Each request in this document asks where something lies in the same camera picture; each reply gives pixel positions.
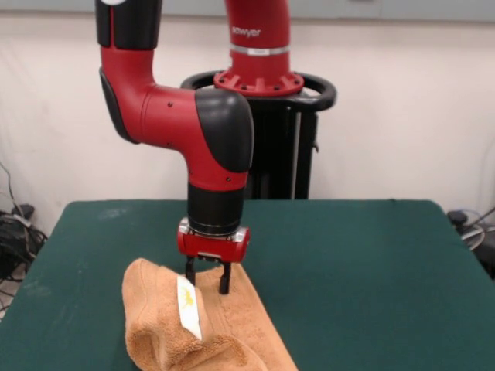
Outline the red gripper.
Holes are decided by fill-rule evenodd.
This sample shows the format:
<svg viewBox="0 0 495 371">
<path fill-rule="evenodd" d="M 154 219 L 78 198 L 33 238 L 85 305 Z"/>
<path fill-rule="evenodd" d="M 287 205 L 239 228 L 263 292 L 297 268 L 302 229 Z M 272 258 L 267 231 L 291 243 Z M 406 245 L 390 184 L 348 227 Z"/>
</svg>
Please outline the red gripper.
<svg viewBox="0 0 495 371">
<path fill-rule="evenodd" d="M 228 236 L 207 236 L 197 233 L 189 225 L 187 218 L 179 223 L 177 242 L 179 252 L 186 256 L 185 278 L 196 283 L 195 258 L 217 260 L 223 263 L 224 272 L 220 277 L 220 294 L 230 290 L 231 263 L 240 263 L 250 242 L 250 229 L 240 226 Z"/>
</svg>

